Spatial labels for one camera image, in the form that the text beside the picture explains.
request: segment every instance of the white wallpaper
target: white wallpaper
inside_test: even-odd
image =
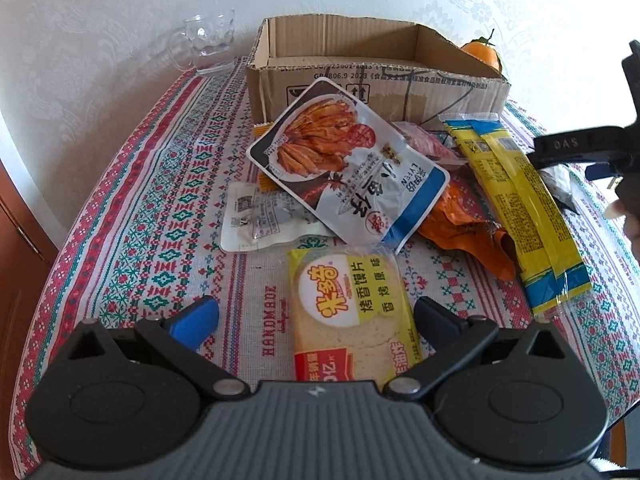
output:
[[[236,10],[246,53],[266,16],[334,12],[423,22],[457,44],[494,40],[511,96],[550,130],[635,118],[620,60],[638,0],[0,0],[0,110],[40,192],[70,227],[132,129],[177,76],[181,19]]]

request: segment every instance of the open cardboard box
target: open cardboard box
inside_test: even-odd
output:
[[[254,123],[274,121],[327,76],[388,121],[442,129],[438,114],[501,113],[507,80],[424,25],[330,14],[262,22],[247,63]]]

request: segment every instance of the glass mug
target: glass mug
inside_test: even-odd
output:
[[[175,67],[182,72],[195,68],[203,76],[230,72],[235,65],[234,16],[231,9],[184,20],[167,43]]]

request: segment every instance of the table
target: table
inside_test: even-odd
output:
[[[545,133],[513,102],[502,119],[521,146]],[[10,420],[19,477],[38,462],[24,425],[27,400],[84,317],[131,326],[211,294],[220,302],[220,324],[200,352],[251,386],[293,378],[286,253],[338,241],[306,237],[248,254],[219,249],[226,186],[257,177],[244,156],[252,138],[240,60],[227,78],[183,75],[117,153],[60,251],[25,342]],[[556,323],[602,391],[613,422],[640,397],[640,269],[621,222],[603,219],[604,197],[577,166],[572,178],[580,216],[567,213],[566,220],[593,291],[570,302]],[[531,320],[520,283],[497,280],[466,253],[441,251],[414,235],[398,261],[412,303],[428,295],[461,317],[485,314],[516,328]],[[271,319],[275,330],[265,324]]]

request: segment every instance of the white snack bag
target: white snack bag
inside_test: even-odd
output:
[[[396,254],[449,183],[446,170],[324,77],[246,154],[346,243],[382,242]]]
[[[284,191],[262,193],[257,184],[232,182],[226,189],[220,248],[245,253],[305,235],[334,236]]]

